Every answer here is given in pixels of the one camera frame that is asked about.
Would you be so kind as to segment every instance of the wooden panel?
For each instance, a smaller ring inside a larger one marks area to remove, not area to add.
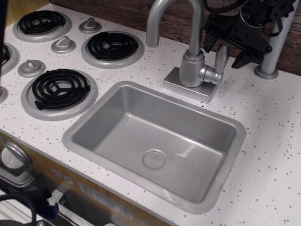
[[[48,0],[8,0],[5,26],[11,25],[22,16],[31,13],[48,3]]]
[[[86,13],[91,16],[116,22],[141,31],[146,31],[147,16],[154,0],[50,0],[51,3]],[[213,8],[231,4],[233,1],[210,0]],[[238,10],[227,13],[236,14]],[[169,39],[189,43],[192,8],[188,0],[178,0],[166,11],[161,22],[160,35]],[[301,3],[295,13],[277,68],[301,75]],[[231,56],[239,51],[232,48]]]
[[[10,137],[2,134],[1,132],[0,132],[0,137],[2,137],[2,141],[11,141],[11,142],[17,144],[20,148],[22,148],[29,155],[30,159],[32,160],[34,169],[36,171],[38,171],[40,174],[55,181],[59,185],[69,189],[70,191],[72,191],[75,194],[79,195],[80,197],[86,199],[87,201],[91,202],[95,206],[98,206],[99,208],[108,212],[109,214],[116,217],[117,219],[125,222],[126,224],[128,224],[130,226],[141,226],[141,220],[144,220],[144,221],[148,222],[150,225],[169,226],[169,224],[163,222],[162,220],[158,219],[157,217],[151,215],[150,213],[134,206],[133,204],[125,201],[124,199],[118,197],[117,195],[100,187],[96,183],[91,182],[90,180],[78,175],[74,171],[67,169],[66,167],[62,166],[61,164],[54,162],[53,160],[45,157],[44,155],[41,155],[40,153],[37,153],[36,151],[28,148],[27,146],[15,141],[14,139],[12,139]],[[0,150],[2,150],[2,149],[3,149],[3,144],[0,142]],[[59,178],[59,177],[55,176],[51,169],[56,169],[62,175],[62,177]],[[63,178],[63,175],[67,175],[72,181],[74,181],[74,184],[73,185],[69,184]],[[105,195],[109,199],[113,200],[114,202],[117,202],[124,208],[133,212],[133,214],[134,214],[133,220],[131,221],[131,220],[127,219],[123,215],[120,215],[119,213],[113,211],[109,207],[102,205],[101,203],[97,202],[96,200],[85,195],[81,191],[80,186],[78,185],[78,182],[85,184],[86,186],[96,190],[97,192]]]

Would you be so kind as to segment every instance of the label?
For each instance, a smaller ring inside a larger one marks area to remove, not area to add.
[[[92,199],[98,201],[102,205],[110,208],[111,210],[117,212],[118,214],[124,216],[125,218],[129,220],[133,220],[134,214],[129,211],[128,209],[124,208],[120,204],[116,203],[112,199],[109,199],[107,196],[97,192],[96,190],[88,187],[87,185],[82,184],[81,182],[78,182],[79,187],[81,191],[91,197]]]

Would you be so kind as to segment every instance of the metallic pipe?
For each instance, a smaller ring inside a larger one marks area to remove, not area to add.
[[[256,73],[259,77],[264,79],[274,79],[278,76],[278,71],[276,69],[276,65],[283,48],[284,42],[286,40],[287,34],[291,27],[291,23],[293,20],[293,16],[296,12],[299,0],[295,1],[293,6],[295,11],[289,14],[288,18],[282,18],[283,30],[276,37],[271,37],[269,40],[269,44],[272,46],[273,50],[271,53],[267,54],[260,66],[256,68]],[[278,32],[278,27],[275,25],[273,32]]]
[[[150,9],[147,20],[146,43],[149,47],[159,45],[160,21],[166,9],[177,0],[156,0]],[[203,24],[205,18],[205,8],[201,0],[189,0],[192,9],[192,24],[190,32],[189,55],[197,57],[201,52],[201,41]]]

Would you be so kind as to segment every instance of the gray sink basin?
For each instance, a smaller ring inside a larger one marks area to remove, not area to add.
[[[203,213],[216,203],[245,137],[236,120],[123,81],[65,132],[63,144],[186,211]]]

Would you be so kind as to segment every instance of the black coil burner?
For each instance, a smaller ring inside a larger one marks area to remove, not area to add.
[[[65,18],[55,11],[35,11],[23,16],[18,23],[24,34],[41,34],[63,26]]]
[[[69,69],[47,71],[32,84],[32,92],[37,99],[34,103],[39,110],[72,106],[82,101],[89,91],[86,78]]]
[[[89,40],[87,47],[98,60],[121,60],[134,54],[138,43],[127,34],[101,32]]]
[[[2,47],[1,65],[4,65],[10,59],[10,54],[9,54],[8,47],[5,44],[3,44],[2,46],[3,47]]]

